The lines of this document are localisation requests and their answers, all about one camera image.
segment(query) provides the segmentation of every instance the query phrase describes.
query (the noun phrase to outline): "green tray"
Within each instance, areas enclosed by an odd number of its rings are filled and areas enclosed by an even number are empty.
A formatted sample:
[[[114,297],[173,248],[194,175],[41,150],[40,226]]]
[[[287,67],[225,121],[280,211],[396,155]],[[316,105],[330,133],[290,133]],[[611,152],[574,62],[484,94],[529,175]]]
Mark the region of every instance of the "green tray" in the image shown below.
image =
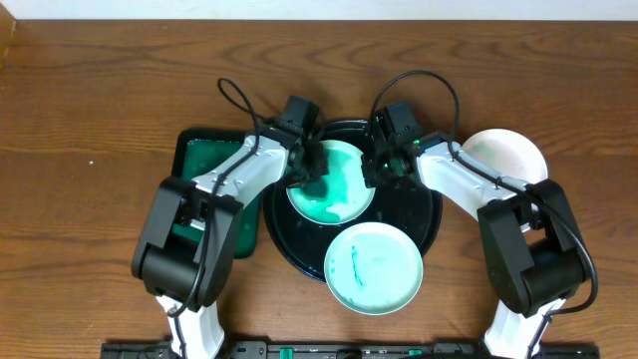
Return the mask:
[[[244,136],[245,133],[240,131],[198,128],[181,132],[177,138],[171,174],[192,180],[214,170],[241,148]],[[245,258],[255,250],[260,201],[261,195],[258,195],[243,210],[235,258]],[[174,224],[172,230],[196,242],[202,237],[202,231],[193,227]]]

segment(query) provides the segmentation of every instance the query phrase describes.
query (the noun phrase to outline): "round black tray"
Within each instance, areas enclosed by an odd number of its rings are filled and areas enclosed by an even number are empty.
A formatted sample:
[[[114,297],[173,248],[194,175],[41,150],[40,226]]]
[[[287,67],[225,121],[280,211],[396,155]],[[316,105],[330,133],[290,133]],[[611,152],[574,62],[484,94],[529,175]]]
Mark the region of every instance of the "round black tray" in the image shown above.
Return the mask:
[[[338,140],[370,151],[367,122],[338,121],[326,125],[322,140]],[[325,282],[323,260],[332,240],[357,223],[378,221],[407,234],[425,255],[432,245],[443,211],[441,194],[410,179],[377,187],[368,208],[357,218],[339,225],[322,225],[303,217],[292,206],[286,188],[274,184],[263,193],[263,208],[270,236],[283,256],[309,277]]]

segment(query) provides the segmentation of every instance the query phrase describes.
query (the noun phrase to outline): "black plate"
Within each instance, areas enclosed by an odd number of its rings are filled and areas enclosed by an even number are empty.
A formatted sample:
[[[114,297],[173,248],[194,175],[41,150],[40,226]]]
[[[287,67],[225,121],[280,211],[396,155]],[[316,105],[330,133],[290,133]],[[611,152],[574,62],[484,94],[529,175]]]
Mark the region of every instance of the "black plate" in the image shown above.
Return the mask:
[[[362,152],[372,148],[365,121],[328,124],[323,140],[347,142]],[[325,282],[323,260],[332,240],[357,223],[377,221],[407,234],[425,255],[432,245],[443,211],[441,194],[409,179],[378,187],[368,208],[357,218],[339,225],[321,225],[303,217],[292,206],[286,188],[274,184],[263,193],[268,231],[283,256],[309,277]]]

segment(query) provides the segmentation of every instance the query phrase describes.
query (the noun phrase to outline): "white wall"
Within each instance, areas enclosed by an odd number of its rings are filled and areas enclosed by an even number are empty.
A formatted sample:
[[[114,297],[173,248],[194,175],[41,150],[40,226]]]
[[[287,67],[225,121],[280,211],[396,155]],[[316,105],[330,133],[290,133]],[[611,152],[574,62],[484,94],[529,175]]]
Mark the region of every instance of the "white wall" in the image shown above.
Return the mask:
[[[0,0],[16,19],[638,20],[638,0]]]

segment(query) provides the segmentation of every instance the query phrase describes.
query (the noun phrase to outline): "wooden table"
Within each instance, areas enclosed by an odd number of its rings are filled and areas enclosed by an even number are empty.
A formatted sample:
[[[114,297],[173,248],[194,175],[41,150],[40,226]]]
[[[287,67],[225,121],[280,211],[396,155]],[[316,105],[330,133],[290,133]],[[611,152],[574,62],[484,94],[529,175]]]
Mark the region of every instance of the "wooden table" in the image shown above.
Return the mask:
[[[385,82],[422,68],[457,87],[460,140],[525,134],[570,199],[600,295],[544,339],[635,357],[637,34],[635,23],[20,22],[0,73],[0,356],[97,357],[105,341],[169,335],[130,260],[179,132],[250,127],[218,77],[264,114],[296,94],[329,117],[366,116]],[[427,129],[449,129],[440,84],[407,80],[385,101],[404,98]],[[448,201],[424,263],[406,308],[363,316],[288,264],[262,221],[254,255],[233,265],[220,320],[272,340],[479,338],[497,299],[477,224]]]

